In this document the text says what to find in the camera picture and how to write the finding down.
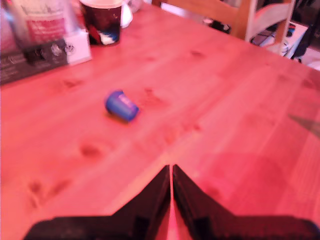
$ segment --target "small blue plastic cup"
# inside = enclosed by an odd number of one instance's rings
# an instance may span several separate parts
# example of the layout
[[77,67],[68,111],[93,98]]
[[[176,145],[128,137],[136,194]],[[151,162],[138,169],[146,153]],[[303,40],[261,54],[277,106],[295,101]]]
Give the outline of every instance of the small blue plastic cup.
[[139,108],[127,98],[122,90],[110,94],[105,101],[105,109],[127,122],[132,121],[139,112]]

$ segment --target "package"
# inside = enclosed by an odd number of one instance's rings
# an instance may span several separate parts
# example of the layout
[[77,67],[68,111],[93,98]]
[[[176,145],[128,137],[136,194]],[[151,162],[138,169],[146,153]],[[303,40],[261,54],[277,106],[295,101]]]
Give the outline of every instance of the package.
[[7,14],[6,10],[4,9],[3,5],[1,4],[1,12],[0,12],[0,30],[1,30],[1,39],[0,39],[0,46],[1,46],[1,53],[7,53],[11,51],[17,50],[17,45],[15,42],[15,37],[12,32],[12,28],[9,24],[9,20],[7,17],[9,15]]
[[18,44],[42,44],[74,32],[77,19],[68,0],[6,0]]

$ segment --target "cup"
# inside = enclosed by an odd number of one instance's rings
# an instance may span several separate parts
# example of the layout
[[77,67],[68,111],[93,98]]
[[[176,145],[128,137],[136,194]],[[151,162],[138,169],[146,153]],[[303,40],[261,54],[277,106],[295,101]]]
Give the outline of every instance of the cup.
[[123,120],[130,122],[137,115],[139,108],[124,94],[122,90],[114,91],[105,102],[105,109]]
[[85,26],[91,39],[110,45],[120,39],[122,0],[80,0]]

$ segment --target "wooden chair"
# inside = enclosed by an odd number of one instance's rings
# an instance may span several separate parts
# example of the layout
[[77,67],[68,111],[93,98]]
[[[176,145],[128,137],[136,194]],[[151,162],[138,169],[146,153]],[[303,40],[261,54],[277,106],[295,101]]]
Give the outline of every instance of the wooden chair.
[[257,2],[242,0],[240,7],[236,8],[220,0],[152,0],[152,4],[159,7],[166,3],[228,24],[231,26],[230,34],[246,42],[278,23],[274,43],[265,47],[281,54],[295,0],[283,0],[284,3],[270,4],[256,11]]

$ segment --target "black plastic part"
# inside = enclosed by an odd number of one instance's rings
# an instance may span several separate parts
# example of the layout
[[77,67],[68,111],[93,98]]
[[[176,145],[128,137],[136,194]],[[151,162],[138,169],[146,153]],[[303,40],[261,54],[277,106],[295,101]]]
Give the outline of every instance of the black plastic part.
[[311,221],[291,216],[236,216],[205,194],[178,165],[173,194],[195,240],[320,240]]
[[24,240],[151,240],[170,205],[166,165],[131,201],[111,216],[57,217],[36,223]]

